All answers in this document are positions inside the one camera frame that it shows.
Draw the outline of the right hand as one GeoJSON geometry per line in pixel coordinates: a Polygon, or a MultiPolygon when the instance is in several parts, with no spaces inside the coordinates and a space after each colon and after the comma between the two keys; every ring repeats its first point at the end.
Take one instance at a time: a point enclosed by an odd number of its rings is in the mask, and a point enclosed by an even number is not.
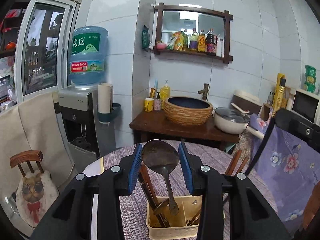
{"type": "Polygon", "coordinates": [[[309,226],[320,206],[320,181],[313,188],[312,194],[303,213],[303,229],[309,226]]]}

